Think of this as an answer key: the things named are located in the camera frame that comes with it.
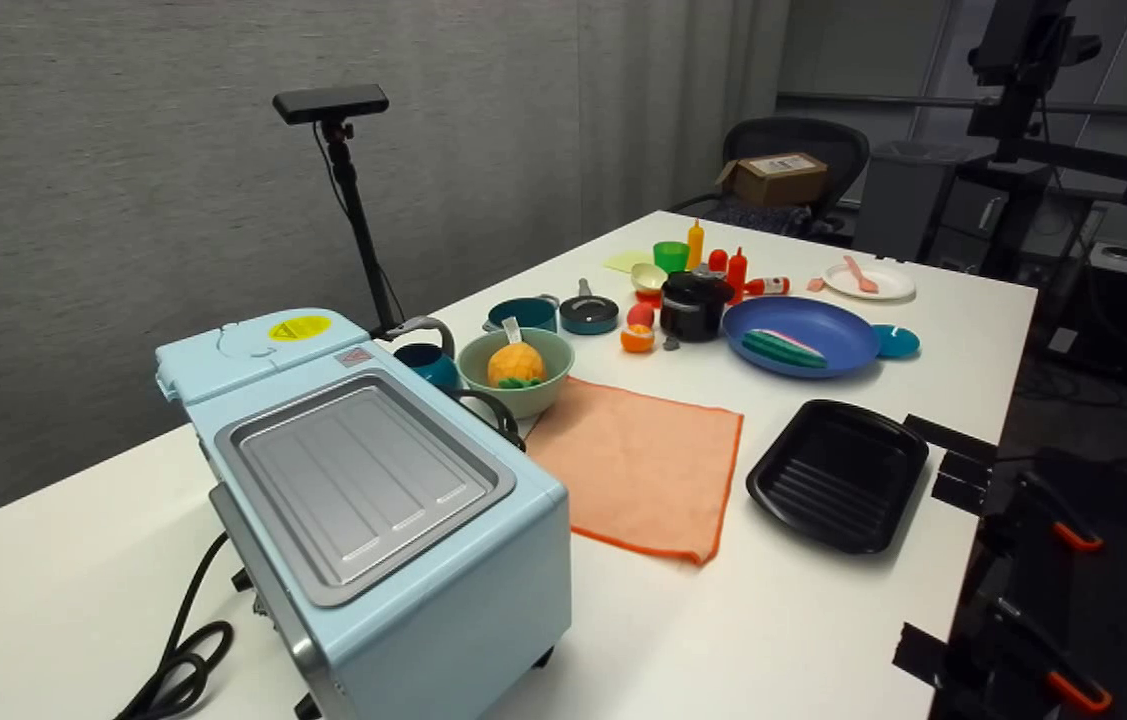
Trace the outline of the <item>black toy pot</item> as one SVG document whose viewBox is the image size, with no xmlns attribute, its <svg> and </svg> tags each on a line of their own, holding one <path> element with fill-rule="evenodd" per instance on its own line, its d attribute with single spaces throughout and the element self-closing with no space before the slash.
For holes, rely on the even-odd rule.
<svg viewBox="0 0 1127 720">
<path fill-rule="evenodd" d="M 715 341 L 733 296 L 733 287 L 713 274 L 671 273 L 662 284 L 662 331 L 681 343 Z"/>
</svg>

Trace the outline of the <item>cardboard box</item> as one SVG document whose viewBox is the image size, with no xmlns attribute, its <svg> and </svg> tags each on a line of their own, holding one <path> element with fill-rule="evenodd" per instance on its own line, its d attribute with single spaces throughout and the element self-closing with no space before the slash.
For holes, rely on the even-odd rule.
<svg viewBox="0 0 1127 720">
<path fill-rule="evenodd" d="M 828 176 L 828 165 L 813 155 L 784 152 L 729 160 L 715 186 L 758 208 L 792 208 L 819 202 Z"/>
</svg>

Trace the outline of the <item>white plate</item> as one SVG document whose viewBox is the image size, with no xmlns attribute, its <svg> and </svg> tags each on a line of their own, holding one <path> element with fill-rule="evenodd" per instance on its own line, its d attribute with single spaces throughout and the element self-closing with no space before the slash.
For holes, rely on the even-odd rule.
<svg viewBox="0 0 1127 720">
<path fill-rule="evenodd" d="M 909 275 L 898 270 L 895 266 L 878 263 L 857 263 L 857 269 L 861 277 L 875 284 L 875 292 L 861 288 L 857 282 L 857 273 L 852 272 L 848 263 L 838 263 L 828 266 L 822 273 L 825 286 L 834 292 L 842 293 L 848 297 L 860 299 L 870 302 L 902 302 L 909 301 L 916 295 L 919 286 Z"/>
</svg>

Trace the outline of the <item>pineapple plushie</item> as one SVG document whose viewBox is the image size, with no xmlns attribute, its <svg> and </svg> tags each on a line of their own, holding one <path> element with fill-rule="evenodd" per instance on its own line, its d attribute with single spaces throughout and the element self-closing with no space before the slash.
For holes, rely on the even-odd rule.
<svg viewBox="0 0 1127 720">
<path fill-rule="evenodd" d="M 514 315 L 502 323 L 507 345 L 487 359 L 486 375 L 490 386 L 521 389 L 540 386 L 545 382 L 545 361 L 536 348 L 525 341 L 518 320 Z"/>
</svg>

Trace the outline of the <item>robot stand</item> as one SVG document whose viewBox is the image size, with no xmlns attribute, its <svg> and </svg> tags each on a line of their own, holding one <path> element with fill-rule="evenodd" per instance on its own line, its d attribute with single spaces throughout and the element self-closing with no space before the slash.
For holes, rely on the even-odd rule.
<svg viewBox="0 0 1127 720">
<path fill-rule="evenodd" d="M 985 510 L 1003 464 L 990 443 L 919 416 L 907 428 L 947 452 L 933 496 L 979 512 L 950 638 L 903 625 L 893 665 L 933 691 L 929 720 L 1127 720 L 1127 460 L 1092 461 L 1056 448 L 1008 460 L 1008 501 Z M 1055 485 L 1104 539 L 1094 553 L 1075 553 L 1053 536 L 1037 506 L 1017 495 L 1014 478 L 1033 470 Z M 1063 705 L 1046 683 L 1010 652 L 991 616 L 1006 597 L 1042 623 L 1113 696 L 1103 714 Z"/>
</svg>

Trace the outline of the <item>black office chair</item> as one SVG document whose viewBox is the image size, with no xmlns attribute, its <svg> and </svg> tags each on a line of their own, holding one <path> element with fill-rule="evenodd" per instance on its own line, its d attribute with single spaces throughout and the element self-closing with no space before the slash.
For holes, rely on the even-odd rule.
<svg viewBox="0 0 1127 720">
<path fill-rule="evenodd" d="M 735 183 L 742 163 L 769 155 L 801 154 L 825 167 L 813 199 L 746 199 Z M 742 119 L 724 137 L 724 174 L 713 192 L 674 202 L 672 213 L 728 225 L 810 240 L 848 249 L 845 220 L 833 217 L 838 199 L 864 176 L 870 146 L 863 132 L 832 119 L 767 117 Z"/>
</svg>

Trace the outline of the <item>small teal frying pan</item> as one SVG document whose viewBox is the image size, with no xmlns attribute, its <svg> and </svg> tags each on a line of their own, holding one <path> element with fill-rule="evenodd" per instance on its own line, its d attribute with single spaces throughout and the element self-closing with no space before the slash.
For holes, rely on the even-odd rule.
<svg viewBox="0 0 1127 720">
<path fill-rule="evenodd" d="M 589 281 L 582 277 L 578 279 L 576 295 L 560 302 L 558 313 L 564 331 L 594 336 L 613 332 L 618 327 L 621 309 L 613 300 L 592 292 Z"/>
</svg>

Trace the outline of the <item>grey bin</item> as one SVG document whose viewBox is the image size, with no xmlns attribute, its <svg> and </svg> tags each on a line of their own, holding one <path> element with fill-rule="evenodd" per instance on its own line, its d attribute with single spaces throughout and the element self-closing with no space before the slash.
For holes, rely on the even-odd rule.
<svg viewBox="0 0 1127 720">
<path fill-rule="evenodd" d="M 971 149 L 897 140 L 871 150 L 852 249 L 902 263 L 924 258 L 957 165 Z"/>
</svg>

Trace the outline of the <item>pale green bowl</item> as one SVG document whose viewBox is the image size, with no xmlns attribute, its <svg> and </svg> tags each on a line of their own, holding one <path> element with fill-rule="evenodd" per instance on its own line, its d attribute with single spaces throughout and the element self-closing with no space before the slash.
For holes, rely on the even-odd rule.
<svg viewBox="0 0 1127 720">
<path fill-rule="evenodd" d="M 564 381 L 575 364 L 573 345 L 564 340 L 560 334 L 536 328 L 522 329 L 520 334 L 521 340 L 543 359 L 543 379 L 534 386 L 502 388 L 490 381 L 487 368 L 492 356 L 511 345 L 511 338 L 504 331 L 482 334 L 476 340 L 467 343 L 455 357 L 458 373 L 465 386 L 489 393 L 507 407 L 516 419 L 544 414 L 554 405 L 562 391 Z"/>
</svg>

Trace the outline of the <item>grey metal griddle tray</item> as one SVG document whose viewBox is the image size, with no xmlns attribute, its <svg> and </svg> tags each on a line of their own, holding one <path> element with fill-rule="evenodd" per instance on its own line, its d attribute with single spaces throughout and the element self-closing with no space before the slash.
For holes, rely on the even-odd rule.
<svg viewBox="0 0 1127 720">
<path fill-rule="evenodd" d="M 443 388 L 381 368 L 215 437 L 243 503 L 307 601 L 354 601 L 507 497 L 516 474 Z"/>
</svg>

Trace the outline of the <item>dark cabinet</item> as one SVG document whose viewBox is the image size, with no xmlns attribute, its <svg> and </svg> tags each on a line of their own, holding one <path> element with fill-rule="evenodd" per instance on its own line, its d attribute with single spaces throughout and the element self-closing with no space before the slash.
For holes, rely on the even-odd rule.
<svg viewBox="0 0 1127 720">
<path fill-rule="evenodd" d="M 1015 277 L 1049 181 L 1046 165 L 956 165 L 925 263 L 996 281 Z"/>
</svg>

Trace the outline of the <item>teal toy kettle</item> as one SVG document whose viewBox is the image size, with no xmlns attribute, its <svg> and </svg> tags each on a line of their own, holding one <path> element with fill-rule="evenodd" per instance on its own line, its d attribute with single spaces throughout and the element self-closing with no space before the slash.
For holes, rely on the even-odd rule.
<svg viewBox="0 0 1127 720">
<path fill-rule="evenodd" d="M 394 359 L 412 368 L 425 381 L 444 389 L 458 391 L 463 389 L 461 374 L 455 365 L 455 340 L 449 325 L 441 322 L 434 315 L 412 315 L 385 332 L 385 340 L 398 341 L 406 334 L 416 331 L 436 331 L 440 334 L 440 345 L 434 343 L 409 343 L 394 348 Z"/>
</svg>

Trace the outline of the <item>teal toy pot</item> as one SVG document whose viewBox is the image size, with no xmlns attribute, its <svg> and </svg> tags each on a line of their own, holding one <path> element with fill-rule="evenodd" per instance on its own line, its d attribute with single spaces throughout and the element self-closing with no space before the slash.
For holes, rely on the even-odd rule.
<svg viewBox="0 0 1127 720">
<path fill-rule="evenodd" d="M 540 331 L 558 334 L 559 304 L 559 299 L 549 293 L 505 300 L 487 311 L 482 329 L 487 334 L 498 332 L 502 331 L 505 320 L 514 319 L 520 328 L 536 328 Z"/>
</svg>

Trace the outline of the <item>black rectangular plate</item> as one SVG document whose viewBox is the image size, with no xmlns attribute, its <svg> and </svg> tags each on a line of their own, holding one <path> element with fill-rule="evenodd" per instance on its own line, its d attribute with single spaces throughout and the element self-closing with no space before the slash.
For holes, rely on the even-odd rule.
<svg viewBox="0 0 1127 720">
<path fill-rule="evenodd" d="M 900 423 L 828 398 L 796 411 L 746 477 L 752 501 L 801 536 L 850 555 L 891 546 L 929 446 Z"/>
</svg>

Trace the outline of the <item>black clamp with orange tips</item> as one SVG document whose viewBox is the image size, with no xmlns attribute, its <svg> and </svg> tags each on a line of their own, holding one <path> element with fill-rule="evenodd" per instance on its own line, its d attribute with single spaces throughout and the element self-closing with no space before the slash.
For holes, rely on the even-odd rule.
<svg viewBox="0 0 1127 720">
<path fill-rule="evenodd" d="M 1038 471 L 1020 471 L 1014 478 L 1017 495 L 1038 507 L 1048 521 L 1053 536 L 1075 553 L 1094 553 L 1104 546 L 1104 539 L 1092 524 L 1066 500 L 1057 487 Z"/>
<path fill-rule="evenodd" d="M 1112 705 L 1112 694 L 1017 603 L 1006 597 L 994 598 L 991 616 L 1008 638 L 1008 652 L 1038 675 L 1063 705 L 1088 715 L 1103 714 Z"/>
</svg>

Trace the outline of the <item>light blue toaster oven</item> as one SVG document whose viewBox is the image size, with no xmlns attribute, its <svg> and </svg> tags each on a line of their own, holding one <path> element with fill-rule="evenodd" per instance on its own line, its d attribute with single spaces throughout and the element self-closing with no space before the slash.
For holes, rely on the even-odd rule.
<svg viewBox="0 0 1127 720">
<path fill-rule="evenodd" d="M 322 608 L 293 583 L 215 445 L 231 423 L 367 368 L 427 382 L 366 329 L 312 306 L 156 350 L 156 382 L 214 471 L 210 501 L 251 575 L 255 606 L 322 720 L 473 720 L 548 663 L 571 624 L 566 488 L 479 420 L 474 437 L 513 471 L 513 491 L 369 592 Z"/>
</svg>

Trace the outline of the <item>orange cloth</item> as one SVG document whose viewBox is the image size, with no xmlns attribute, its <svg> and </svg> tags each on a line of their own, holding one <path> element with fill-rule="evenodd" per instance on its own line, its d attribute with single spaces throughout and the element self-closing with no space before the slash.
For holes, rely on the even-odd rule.
<svg viewBox="0 0 1127 720">
<path fill-rule="evenodd" d="M 569 527 L 641 555 L 709 565 L 731 495 L 740 414 L 569 377 L 529 456 L 569 494 Z"/>
</svg>

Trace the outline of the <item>blue plate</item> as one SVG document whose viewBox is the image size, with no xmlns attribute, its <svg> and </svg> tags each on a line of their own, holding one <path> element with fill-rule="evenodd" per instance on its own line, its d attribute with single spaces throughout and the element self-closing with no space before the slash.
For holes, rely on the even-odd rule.
<svg viewBox="0 0 1127 720">
<path fill-rule="evenodd" d="M 751 350 L 743 345 L 751 331 L 784 334 L 819 352 L 825 365 L 799 366 Z M 742 359 L 787 377 L 831 379 L 864 372 L 877 363 L 880 348 L 873 325 L 860 315 L 819 300 L 791 296 L 756 297 L 729 306 L 720 334 Z"/>
</svg>

